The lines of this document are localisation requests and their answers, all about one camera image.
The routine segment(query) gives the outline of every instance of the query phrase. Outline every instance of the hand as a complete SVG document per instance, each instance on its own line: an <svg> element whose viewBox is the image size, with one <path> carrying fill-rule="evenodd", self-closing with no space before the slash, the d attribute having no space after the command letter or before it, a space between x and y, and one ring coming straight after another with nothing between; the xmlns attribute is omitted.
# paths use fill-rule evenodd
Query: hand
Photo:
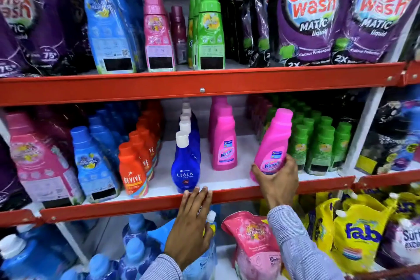
<svg viewBox="0 0 420 280"><path fill-rule="evenodd" d="M164 252L175 260L181 271L207 251L213 237L213 230L206 223L213 192L207 192L207 187L199 190L196 187L192 193L184 192L178 216L166 240Z"/></svg>
<svg viewBox="0 0 420 280"><path fill-rule="evenodd" d="M262 195L270 209L279 205L292 205L299 185L297 165L293 157L286 155L286 164L274 175L263 174L255 164L251 171L260 184Z"/></svg>

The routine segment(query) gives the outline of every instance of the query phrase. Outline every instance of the pink pouch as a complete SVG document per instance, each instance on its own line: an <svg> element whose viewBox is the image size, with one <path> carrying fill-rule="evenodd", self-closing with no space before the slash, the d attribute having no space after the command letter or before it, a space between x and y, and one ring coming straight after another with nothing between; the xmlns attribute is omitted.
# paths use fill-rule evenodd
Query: pink pouch
<svg viewBox="0 0 420 280"><path fill-rule="evenodd" d="M264 222L266 219L250 212L237 212L222 223L222 229L237 242L234 267L240 279L276 280L280 275L280 248Z"/></svg>

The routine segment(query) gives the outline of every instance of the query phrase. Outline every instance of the shirt sleeve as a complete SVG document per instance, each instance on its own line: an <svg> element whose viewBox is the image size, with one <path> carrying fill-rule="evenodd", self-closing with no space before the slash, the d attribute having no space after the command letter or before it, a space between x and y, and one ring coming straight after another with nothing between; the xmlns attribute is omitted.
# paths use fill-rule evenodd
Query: shirt sleeve
<svg viewBox="0 0 420 280"><path fill-rule="evenodd" d="M182 272L170 256L159 255L140 280L182 280Z"/></svg>
<svg viewBox="0 0 420 280"><path fill-rule="evenodd" d="M309 238L290 206L271 209L267 220L280 246L281 259L293 280L344 280L334 261Z"/></svg>

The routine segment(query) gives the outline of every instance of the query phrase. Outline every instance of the maroon bottle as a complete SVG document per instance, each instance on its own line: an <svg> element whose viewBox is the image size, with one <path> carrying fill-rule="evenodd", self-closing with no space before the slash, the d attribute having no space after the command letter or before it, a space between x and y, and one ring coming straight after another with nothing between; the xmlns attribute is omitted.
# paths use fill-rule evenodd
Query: maroon bottle
<svg viewBox="0 0 420 280"><path fill-rule="evenodd" d="M171 12L171 35L175 47L176 63L185 65L186 58L186 27L185 18L181 6L172 6Z"/></svg>

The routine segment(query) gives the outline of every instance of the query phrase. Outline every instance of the person's left hand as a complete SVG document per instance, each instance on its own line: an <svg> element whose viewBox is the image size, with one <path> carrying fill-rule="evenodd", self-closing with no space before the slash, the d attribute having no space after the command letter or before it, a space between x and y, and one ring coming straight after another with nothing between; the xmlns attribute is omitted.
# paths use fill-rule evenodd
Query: person's left hand
<svg viewBox="0 0 420 280"><path fill-rule="evenodd" d="M192 193L185 191L182 196L178 216L166 240L164 251L175 260L181 271L210 247L213 230L210 224L206 223L206 218L210 211L212 195L213 192L207 191L207 187L203 187L201 192L196 187Z"/></svg>

